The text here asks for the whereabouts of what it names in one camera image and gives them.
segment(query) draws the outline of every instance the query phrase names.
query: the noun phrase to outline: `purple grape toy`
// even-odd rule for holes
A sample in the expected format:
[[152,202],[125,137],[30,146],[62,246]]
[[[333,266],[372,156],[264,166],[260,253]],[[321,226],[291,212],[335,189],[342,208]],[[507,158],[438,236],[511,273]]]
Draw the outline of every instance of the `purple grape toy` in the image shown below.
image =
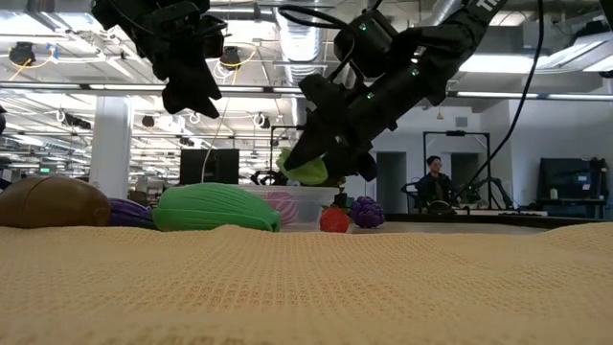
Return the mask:
[[355,225],[366,229],[385,222],[381,206],[368,196],[361,196],[352,204],[352,219]]

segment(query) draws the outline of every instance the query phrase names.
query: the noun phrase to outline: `purple toy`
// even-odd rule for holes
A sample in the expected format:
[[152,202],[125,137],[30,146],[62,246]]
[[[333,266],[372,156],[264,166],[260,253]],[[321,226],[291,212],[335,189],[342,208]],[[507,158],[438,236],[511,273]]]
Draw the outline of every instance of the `purple toy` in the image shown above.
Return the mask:
[[359,197],[352,204],[352,219],[361,228],[376,228],[385,222],[381,206],[368,196]]
[[126,199],[111,197],[109,200],[111,202],[109,226],[140,227],[157,230],[155,224],[153,224],[152,212],[149,207]]

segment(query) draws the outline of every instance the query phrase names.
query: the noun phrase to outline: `red toy fruit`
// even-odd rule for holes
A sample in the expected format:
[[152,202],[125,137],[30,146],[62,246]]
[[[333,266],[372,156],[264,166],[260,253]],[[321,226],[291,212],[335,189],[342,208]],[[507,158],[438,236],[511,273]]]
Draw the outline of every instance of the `red toy fruit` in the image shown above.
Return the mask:
[[319,219],[319,229],[325,232],[346,233],[352,222],[339,208],[329,208]]

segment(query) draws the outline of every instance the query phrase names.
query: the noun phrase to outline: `green ribbed toy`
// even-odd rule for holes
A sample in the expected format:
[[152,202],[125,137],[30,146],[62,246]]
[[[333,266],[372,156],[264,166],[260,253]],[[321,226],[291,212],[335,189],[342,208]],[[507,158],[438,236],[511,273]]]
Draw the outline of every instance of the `green ribbed toy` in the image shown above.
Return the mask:
[[153,222],[161,231],[212,230],[231,224],[279,232],[281,215],[237,186],[200,183],[167,189],[153,210]]

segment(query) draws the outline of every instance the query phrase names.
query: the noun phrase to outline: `desk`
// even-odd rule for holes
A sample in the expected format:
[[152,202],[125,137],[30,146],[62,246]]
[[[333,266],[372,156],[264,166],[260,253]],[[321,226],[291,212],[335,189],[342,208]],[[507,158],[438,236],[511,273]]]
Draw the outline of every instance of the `desk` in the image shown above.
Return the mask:
[[607,200],[601,199],[573,199],[573,198],[559,198],[559,199],[539,199],[536,204],[542,206],[586,206],[593,208],[593,218],[604,219],[604,206],[607,204]]

